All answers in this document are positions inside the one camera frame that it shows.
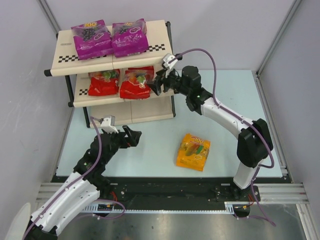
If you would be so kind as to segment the orange mango candy bag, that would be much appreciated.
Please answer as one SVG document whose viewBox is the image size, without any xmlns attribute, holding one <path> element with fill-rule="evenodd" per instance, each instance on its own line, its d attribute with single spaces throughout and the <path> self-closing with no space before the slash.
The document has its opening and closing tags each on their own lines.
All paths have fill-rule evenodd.
<svg viewBox="0 0 320 240">
<path fill-rule="evenodd" d="M 202 172 L 210 147 L 209 140 L 187 133 L 178 148 L 176 166 Z"/>
</svg>

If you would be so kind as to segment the purple grape candy bag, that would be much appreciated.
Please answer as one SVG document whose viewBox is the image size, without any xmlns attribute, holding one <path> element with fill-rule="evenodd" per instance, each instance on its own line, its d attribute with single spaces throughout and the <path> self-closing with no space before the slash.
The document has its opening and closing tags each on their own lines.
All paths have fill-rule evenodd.
<svg viewBox="0 0 320 240">
<path fill-rule="evenodd" d="M 112 55 L 112 35 L 103 19 L 71 27 L 79 60 Z"/>
<path fill-rule="evenodd" d="M 111 46 L 116 58 L 138 55 L 147 51 L 149 43 L 145 19 L 113 23 Z"/>
</svg>

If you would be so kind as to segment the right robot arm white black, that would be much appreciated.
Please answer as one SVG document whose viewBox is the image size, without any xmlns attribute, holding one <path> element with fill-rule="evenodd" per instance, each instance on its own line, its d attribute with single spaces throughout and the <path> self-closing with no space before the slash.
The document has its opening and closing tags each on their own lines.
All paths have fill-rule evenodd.
<svg viewBox="0 0 320 240">
<path fill-rule="evenodd" d="M 147 85 L 157 96 L 168 90 L 184 95 L 190 111 L 215 121 L 237 139 L 236 155 L 240 164 L 233 177 L 233 195 L 237 197 L 247 190 L 263 166 L 261 162 L 272 157 L 274 147 L 267 122 L 241 116 L 219 102 L 202 86 L 195 66 L 184 67 L 181 75 L 175 70 L 159 70 Z"/>
</svg>

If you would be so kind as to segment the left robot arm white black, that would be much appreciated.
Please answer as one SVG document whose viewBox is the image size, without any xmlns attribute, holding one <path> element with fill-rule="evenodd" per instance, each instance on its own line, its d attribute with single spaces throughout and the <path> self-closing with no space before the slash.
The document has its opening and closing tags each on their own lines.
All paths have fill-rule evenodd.
<svg viewBox="0 0 320 240">
<path fill-rule="evenodd" d="M 120 149 L 136 147 L 141 131 L 97 131 L 90 147 L 77 162 L 63 185 L 38 210 L 32 213 L 24 240 L 56 240 L 64 228 L 89 204 L 107 196 L 111 186 L 102 174 Z"/>
</svg>

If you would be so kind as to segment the red fruit candy bag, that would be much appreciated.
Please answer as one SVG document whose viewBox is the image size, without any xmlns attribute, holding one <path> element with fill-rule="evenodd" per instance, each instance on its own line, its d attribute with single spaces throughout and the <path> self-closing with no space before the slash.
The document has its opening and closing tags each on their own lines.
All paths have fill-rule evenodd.
<svg viewBox="0 0 320 240">
<path fill-rule="evenodd" d="M 88 77 L 90 79 L 89 96 L 110 96 L 119 92 L 119 69 L 90 72 Z"/>
<path fill-rule="evenodd" d="M 150 97 L 151 89 L 147 85 L 154 78 L 154 67 L 144 66 L 128 68 L 119 88 L 122 99 L 142 100 Z"/>
</svg>

